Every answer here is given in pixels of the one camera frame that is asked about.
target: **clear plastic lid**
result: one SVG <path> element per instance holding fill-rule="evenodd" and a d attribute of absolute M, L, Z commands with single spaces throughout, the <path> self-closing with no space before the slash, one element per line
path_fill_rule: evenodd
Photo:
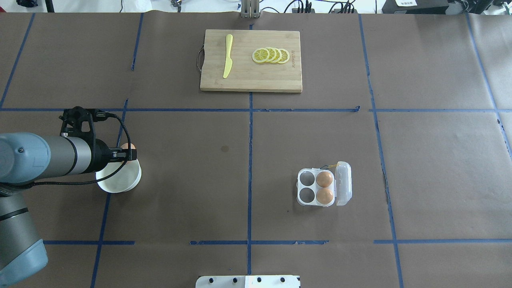
<path fill-rule="evenodd" d="M 352 198 L 352 168 L 339 161 L 336 166 L 336 205 L 343 206 Z"/>

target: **white floor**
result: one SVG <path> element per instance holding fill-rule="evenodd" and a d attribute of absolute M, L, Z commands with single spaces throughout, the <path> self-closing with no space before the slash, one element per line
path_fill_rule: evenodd
<path fill-rule="evenodd" d="M 55 12 L 119 12 L 121 10 L 121 1 L 123 2 L 123 12 L 146 12 L 151 10 L 160 10 L 166 12 L 177 12 L 170 0 L 53 0 Z M 260 8 L 273 7 L 277 11 L 283 12 L 291 0 L 263 0 Z M 0 7 L 7 12 L 46 12 L 44 0 L 37 0 L 39 6 L 34 8 L 25 8 L 16 4 L 16 0 L 0 0 Z M 382 6 L 386 0 L 377 0 L 377 11 L 381 13 Z M 181 12 L 225 12 L 240 11 L 238 0 L 182 0 Z M 296 8 L 298 2 L 291 5 Z M 313 0 L 312 8 L 316 13 L 327 13 L 332 3 Z M 356 0 L 354 7 L 359 13 L 375 13 L 375 0 Z M 460 5 L 454 3 L 449 7 L 449 11 L 458 13 Z M 504 14 L 505 9 L 496 6 L 486 11 L 486 14 Z"/>

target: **table surface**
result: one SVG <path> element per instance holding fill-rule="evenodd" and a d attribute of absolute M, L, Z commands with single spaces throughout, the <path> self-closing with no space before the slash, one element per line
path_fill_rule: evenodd
<path fill-rule="evenodd" d="M 300 31 L 303 92 L 200 91 L 206 29 Z M 57 135 L 63 109 L 105 109 L 143 173 L 120 194 L 24 192 L 50 261 L 15 287 L 246 274 L 509 287 L 511 29 L 477 15 L 0 14 L 0 133 Z M 97 124 L 111 146 L 118 131 Z M 299 205 L 298 171 L 340 160 L 352 200 Z"/>

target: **black box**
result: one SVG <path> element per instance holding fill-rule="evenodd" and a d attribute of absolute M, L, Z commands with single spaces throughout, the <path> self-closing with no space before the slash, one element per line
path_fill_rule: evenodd
<path fill-rule="evenodd" d="M 399 2 L 410 2 L 410 0 L 399 0 Z M 401 7 L 395 0 L 386 0 L 382 7 L 385 14 L 446 14 L 448 0 L 416 0 L 417 6 Z"/>

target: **brown egg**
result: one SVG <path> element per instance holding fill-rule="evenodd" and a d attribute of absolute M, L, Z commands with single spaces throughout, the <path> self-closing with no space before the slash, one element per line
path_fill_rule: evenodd
<path fill-rule="evenodd" d="M 128 143 L 123 144 L 123 145 L 121 146 L 121 148 L 122 148 L 122 149 L 128 149 Z"/>
<path fill-rule="evenodd" d="M 327 171 L 323 171 L 323 172 L 320 172 L 317 176 L 316 176 L 316 183 L 320 186 L 320 187 L 329 187 L 329 185 L 332 183 L 332 175 L 331 173 L 327 172 Z"/>
<path fill-rule="evenodd" d="M 329 204 L 333 198 L 334 193 L 332 193 L 332 191 L 327 188 L 322 188 L 316 193 L 316 200 L 324 205 Z"/>

